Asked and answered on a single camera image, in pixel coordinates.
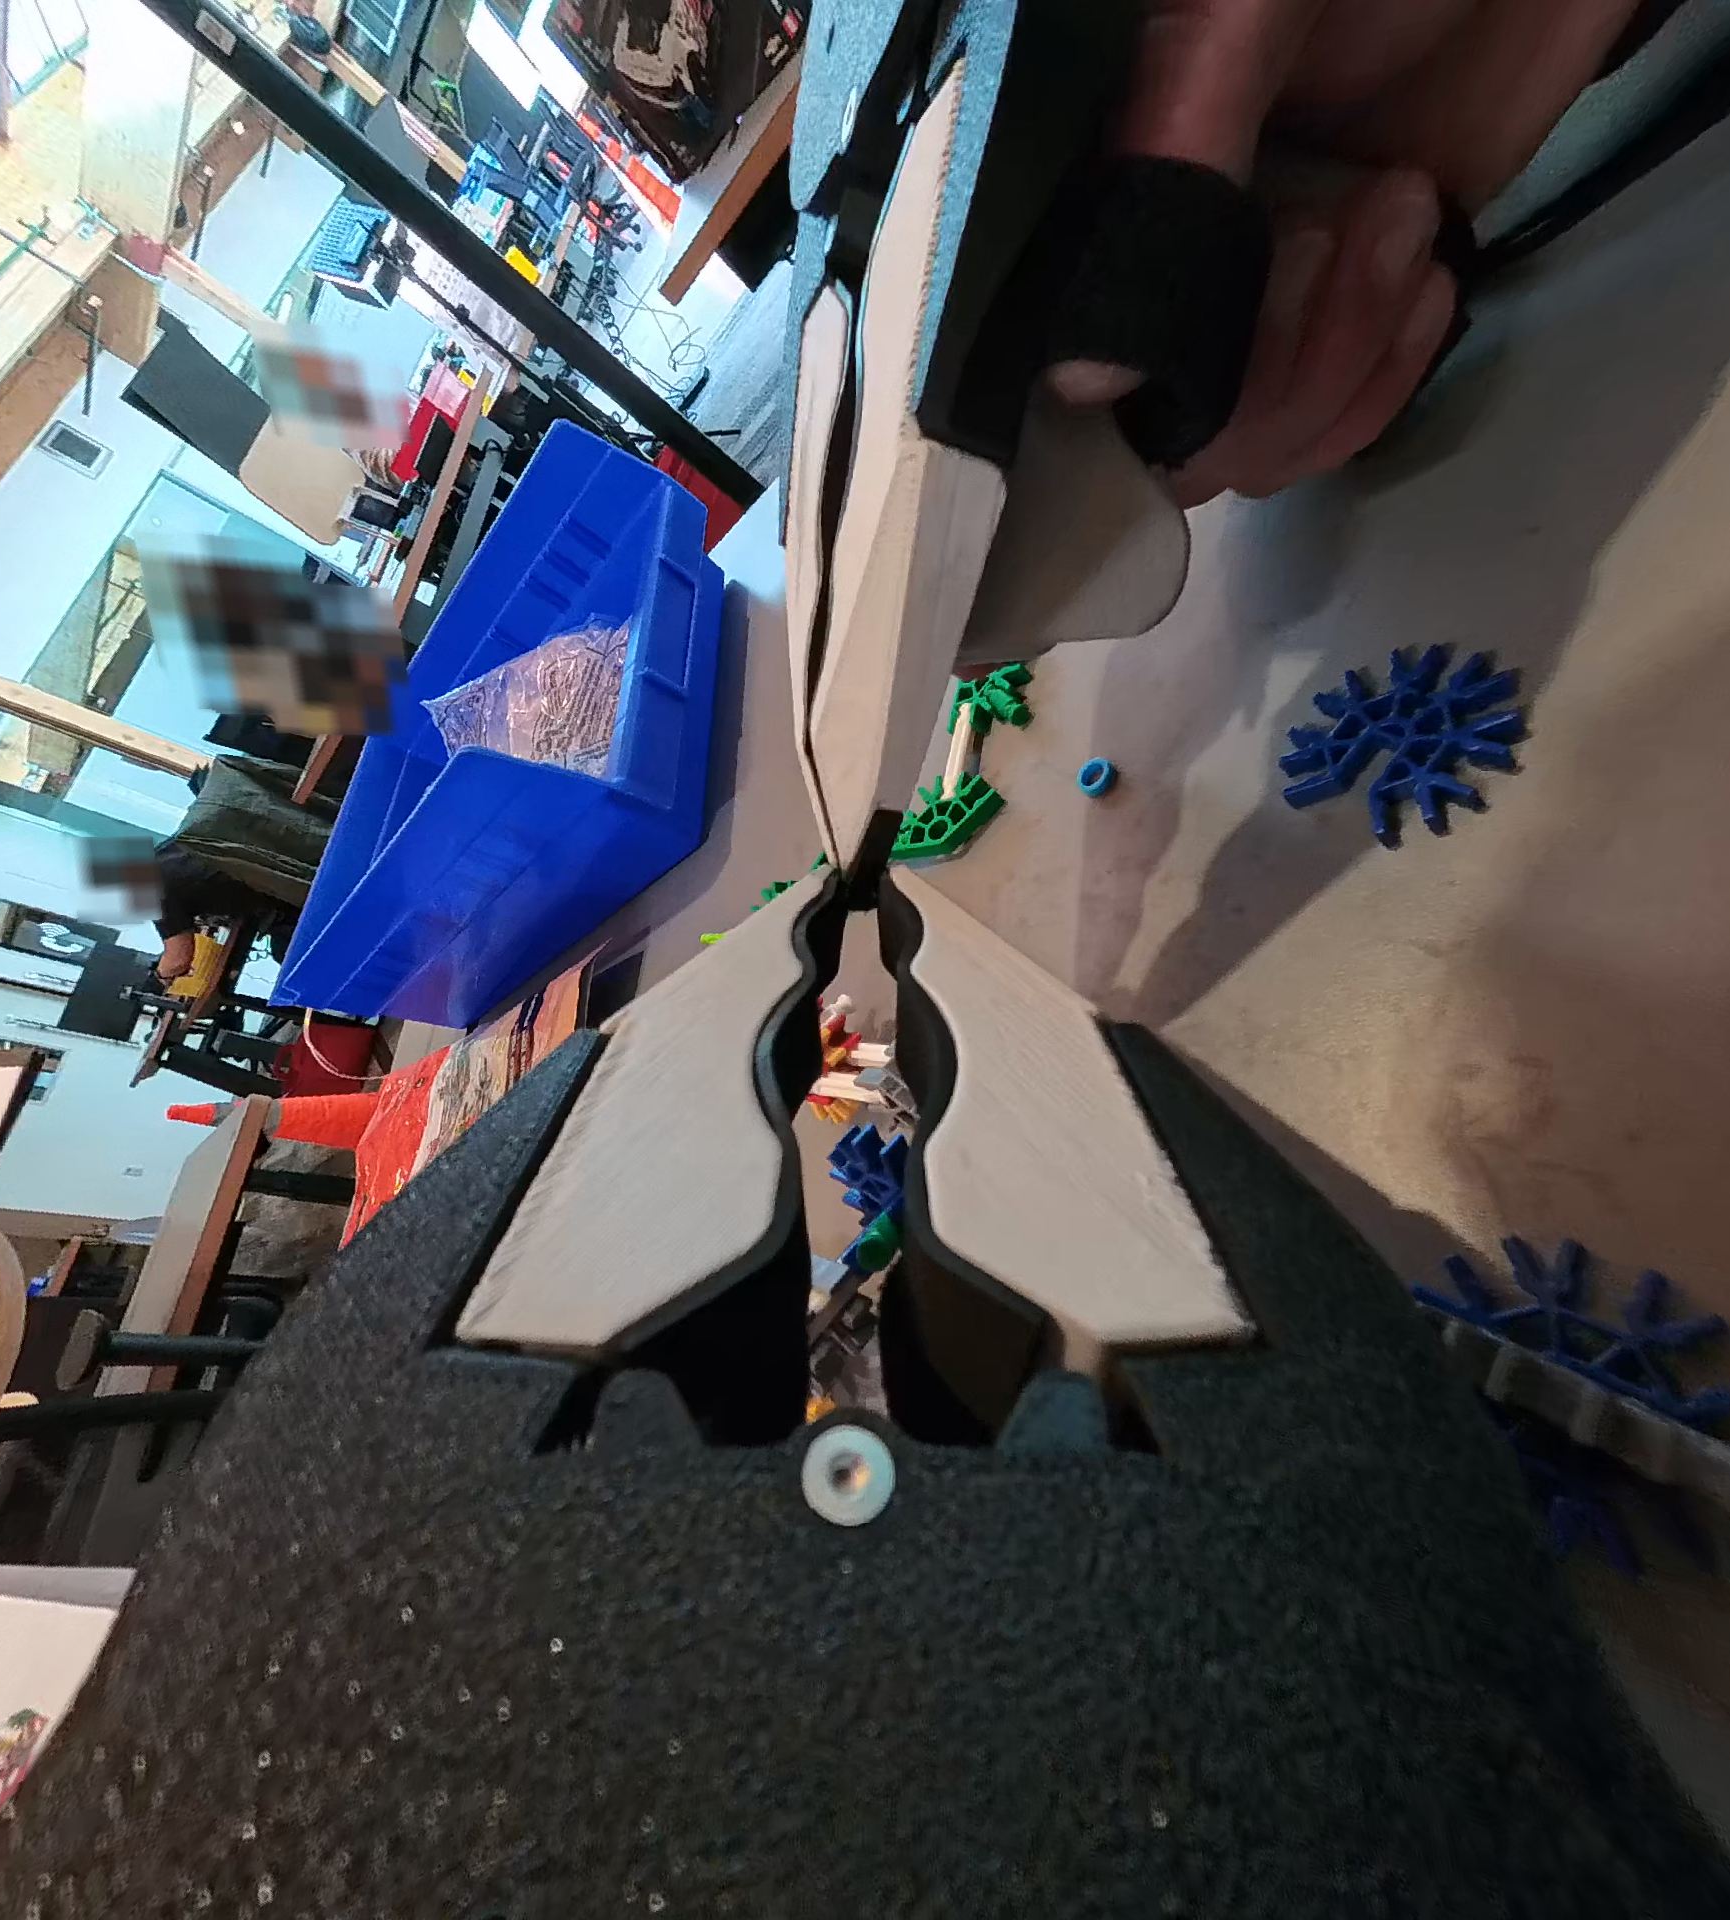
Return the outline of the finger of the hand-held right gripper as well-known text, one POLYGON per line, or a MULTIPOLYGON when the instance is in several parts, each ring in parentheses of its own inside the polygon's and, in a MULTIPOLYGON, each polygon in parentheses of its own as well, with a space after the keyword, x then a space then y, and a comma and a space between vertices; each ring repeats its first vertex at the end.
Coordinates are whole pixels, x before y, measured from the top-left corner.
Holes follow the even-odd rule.
POLYGON ((857 847, 834 823, 811 743, 813 702, 824 680, 836 543, 853 480, 861 406, 860 296, 824 281, 800 331, 792 444, 781 509, 789 719, 822 860, 857 870, 857 847))
POLYGON ((955 65, 904 148, 856 324, 853 466, 805 723, 842 874, 861 871, 876 814, 898 817, 911 796, 1006 502, 1004 470, 928 438, 915 402, 961 106, 955 65))

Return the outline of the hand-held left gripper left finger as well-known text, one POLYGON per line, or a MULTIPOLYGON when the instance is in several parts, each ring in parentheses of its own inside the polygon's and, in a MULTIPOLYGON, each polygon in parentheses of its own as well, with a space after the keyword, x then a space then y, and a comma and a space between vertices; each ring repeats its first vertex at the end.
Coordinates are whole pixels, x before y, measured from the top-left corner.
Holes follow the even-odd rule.
POLYGON ((616 1357, 724 1294, 804 1220, 792 1117, 845 883, 821 870, 604 1025, 597 1063, 458 1317, 458 1338, 616 1357))

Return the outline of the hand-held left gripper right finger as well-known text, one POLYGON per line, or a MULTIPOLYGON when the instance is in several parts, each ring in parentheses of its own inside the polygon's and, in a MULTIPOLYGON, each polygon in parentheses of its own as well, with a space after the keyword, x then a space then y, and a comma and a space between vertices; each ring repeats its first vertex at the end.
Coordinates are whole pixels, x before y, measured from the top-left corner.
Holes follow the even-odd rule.
POLYGON ((917 1097, 915 1234, 1084 1372, 1253 1338, 1090 1000, 918 876, 876 895, 917 1097))

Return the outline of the multicoloured construction toy model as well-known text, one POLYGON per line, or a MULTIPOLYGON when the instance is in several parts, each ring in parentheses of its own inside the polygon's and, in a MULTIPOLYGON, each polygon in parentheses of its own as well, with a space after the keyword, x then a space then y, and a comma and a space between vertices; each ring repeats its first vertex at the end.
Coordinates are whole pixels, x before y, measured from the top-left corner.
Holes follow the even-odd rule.
POLYGON ((811 1258, 805 1426, 842 1409, 885 1409, 884 1308, 890 1283, 900 1273, 904 1248, 872 1279, 853 1273, 845 1252, 879 1212, 905 1212, 917 1099, 900 1076, 894 1040, 861 1032, 853 1017, 851 995, 821 1000, 821 1070, 804 1107, 831 1129, 829 1145, 809 1154, 809 1170, 829 1181, 851 1220, 845 1246, 811 1258))

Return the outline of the person's right forearm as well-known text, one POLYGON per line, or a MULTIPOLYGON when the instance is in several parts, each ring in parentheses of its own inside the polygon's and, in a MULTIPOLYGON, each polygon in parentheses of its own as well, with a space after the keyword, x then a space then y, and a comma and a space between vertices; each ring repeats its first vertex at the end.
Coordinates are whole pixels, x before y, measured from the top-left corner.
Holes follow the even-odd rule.
POLYGON ((1474 278, 1528 264, 1730 119, 1730 3, 1650 4, 1632 32, 1475 215, 1474 278))

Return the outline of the person's right hand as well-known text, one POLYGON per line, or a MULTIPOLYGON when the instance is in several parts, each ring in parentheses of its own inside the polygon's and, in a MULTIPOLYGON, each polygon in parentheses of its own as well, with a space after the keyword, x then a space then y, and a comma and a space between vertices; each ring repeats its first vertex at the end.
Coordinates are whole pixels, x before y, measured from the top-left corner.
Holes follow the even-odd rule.
POLYGON ((1656 32, 1637 3, 1142 4, 1117 143, 1261 192, 1274 257, 1236 407, 1184 509, 1332 473, 1459 331, 1448 220, 1492 206, 1656 32))

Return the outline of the orange toy package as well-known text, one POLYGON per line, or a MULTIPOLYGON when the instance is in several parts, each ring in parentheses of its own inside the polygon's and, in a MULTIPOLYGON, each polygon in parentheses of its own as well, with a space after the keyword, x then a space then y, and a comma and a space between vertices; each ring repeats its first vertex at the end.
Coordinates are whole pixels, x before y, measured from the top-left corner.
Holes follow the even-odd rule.
POLYGON ((388 1072, 377 1085, 336 1097, 346 1116, 325 1142, 354 1158, 342 1243, 579 1030, 590 974, 593 957, 585 957, 500 1017, 408 1070, 388 1072))

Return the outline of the clear plastic bag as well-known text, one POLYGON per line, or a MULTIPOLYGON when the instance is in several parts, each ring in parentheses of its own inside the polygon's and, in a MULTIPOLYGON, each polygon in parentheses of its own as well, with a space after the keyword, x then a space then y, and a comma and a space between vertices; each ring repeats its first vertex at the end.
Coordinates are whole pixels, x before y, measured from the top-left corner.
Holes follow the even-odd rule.
POLYGON ((628 619, 594 621, 420 706, 448 755, 483 749, 604 780, 614 773, 632 640, 628 619))

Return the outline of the orange traffic cone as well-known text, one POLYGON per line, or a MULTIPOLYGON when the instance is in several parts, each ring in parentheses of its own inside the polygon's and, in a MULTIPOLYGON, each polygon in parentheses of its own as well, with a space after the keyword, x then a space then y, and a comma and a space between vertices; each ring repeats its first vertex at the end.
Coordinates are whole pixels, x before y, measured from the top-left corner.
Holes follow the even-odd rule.
POLYGON ((377 1091, 269 1097, 264 1101, 262 1131, 273 1142, 357 1154, 377 1107, 377 1091))

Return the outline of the blue storage bin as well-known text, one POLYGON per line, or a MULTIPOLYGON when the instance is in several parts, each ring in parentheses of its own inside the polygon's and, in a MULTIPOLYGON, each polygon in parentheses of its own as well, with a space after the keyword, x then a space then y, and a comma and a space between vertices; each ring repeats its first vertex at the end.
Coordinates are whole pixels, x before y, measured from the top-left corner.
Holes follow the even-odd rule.
POLYGON ((351 777, 276 1000, 468 1027, 705 841, 724 580, 705 505, 558 420, 351 777), (597 771, 450 749, 429 706, 537 645, 623 632, 597 771))

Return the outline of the black metal pole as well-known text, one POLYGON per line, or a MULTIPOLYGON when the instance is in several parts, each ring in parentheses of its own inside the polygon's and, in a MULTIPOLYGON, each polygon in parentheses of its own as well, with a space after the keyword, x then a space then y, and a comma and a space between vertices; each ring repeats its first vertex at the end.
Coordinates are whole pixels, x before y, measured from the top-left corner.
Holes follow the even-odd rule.
POLYGON ((564 313, 537 283, 521 278, 448 206, 383 158, 364 134, 329 109, 253 34, 241 32, 218 6, 203 3, 149 3, 149 13, 201 59, 226 74, 276 122, 278 131, 303 139, 332 172, 408 226, 492 305, 512 313, 544 348, 558 353, 569 370, 590 381, 653 441, 674 449, 688 466, 734 500, 740 509, 756 505, 763 488, 731 453, 638 379, 601 338, 564 313))

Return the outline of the black toy box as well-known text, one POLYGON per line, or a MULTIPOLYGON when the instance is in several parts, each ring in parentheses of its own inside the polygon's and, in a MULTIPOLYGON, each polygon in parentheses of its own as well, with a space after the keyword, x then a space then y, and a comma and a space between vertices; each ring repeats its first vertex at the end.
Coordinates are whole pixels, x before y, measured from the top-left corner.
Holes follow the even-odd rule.
POLYGON ((798 57, 808 3, 550 3, 541 32, 683 186, 798 57))

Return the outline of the grey side table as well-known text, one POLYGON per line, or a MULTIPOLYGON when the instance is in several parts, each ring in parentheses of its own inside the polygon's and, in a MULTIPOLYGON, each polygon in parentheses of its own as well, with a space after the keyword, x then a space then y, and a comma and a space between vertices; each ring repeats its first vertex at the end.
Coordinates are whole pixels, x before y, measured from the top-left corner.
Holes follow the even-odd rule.
POLYGON ((196 1332, 211 1284, 228 1273, 231 1234, 265 1143, 275 1099, 228 1107, 187 1157, 162 1212, 162 1229, 132 1284, 121 1332, 196 1332))

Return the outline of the blue snowflake connector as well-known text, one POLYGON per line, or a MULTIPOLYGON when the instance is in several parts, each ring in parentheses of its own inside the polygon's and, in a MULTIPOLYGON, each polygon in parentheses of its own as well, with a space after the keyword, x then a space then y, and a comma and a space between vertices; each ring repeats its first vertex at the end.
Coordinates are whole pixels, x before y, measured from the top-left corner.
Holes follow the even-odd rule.
POLYGON ((1518 692, 1518 672, 1488 654, 1453 660, 1441 643, 1393 651, 1380 677, 1352 672, 1313 695, 1315 720, 1287 731, 1277 763, 1283 804, 1305 810, 1361 792, 1385 850, 1402 846, 1405 820, 1444 836, 1456 808, 1485 810, 1472 773, 1518 768, 1518 692))

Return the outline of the blue and grey snowflake connectors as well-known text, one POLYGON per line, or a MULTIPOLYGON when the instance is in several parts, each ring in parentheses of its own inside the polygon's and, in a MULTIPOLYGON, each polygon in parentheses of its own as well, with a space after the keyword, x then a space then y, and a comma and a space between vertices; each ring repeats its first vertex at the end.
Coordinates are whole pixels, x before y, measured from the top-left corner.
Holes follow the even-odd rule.
POLYGON ((1585 1246, 1502 1241, 1502 1281, 1448 1256, 1413 1304, 1499 1432, 1558 1556, 1585 1553, 1628 1581, 1645 1546, 1719 1574, 1730 1524, 1730 1378, 1700 1372, 1728 1344, 1719 1313, 1682 1308, 1641 1272, 1619 1298, 1585 1246))

